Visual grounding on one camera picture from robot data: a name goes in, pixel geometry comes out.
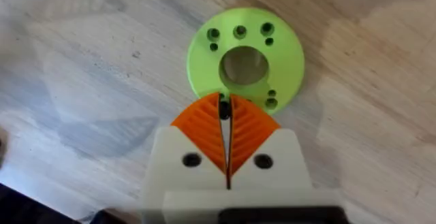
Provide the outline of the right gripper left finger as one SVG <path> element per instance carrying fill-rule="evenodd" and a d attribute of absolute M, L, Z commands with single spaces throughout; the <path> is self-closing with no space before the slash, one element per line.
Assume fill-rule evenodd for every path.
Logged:
<path fill-rule="evenodd" d="M 169 191 L 226 189 L 219 102 L 219 93 L 207 95 L 157 130 L 142 188 L 145 213 L 159 214 Z"/>

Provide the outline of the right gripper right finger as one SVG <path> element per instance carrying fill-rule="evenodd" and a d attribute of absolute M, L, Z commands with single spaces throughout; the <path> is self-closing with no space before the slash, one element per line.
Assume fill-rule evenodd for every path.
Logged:
<path fill-rule="evenodd" d="M 231 190 L 310 189 L 298 138 L 253 102 L 230 96 L 228 181 Z"/>

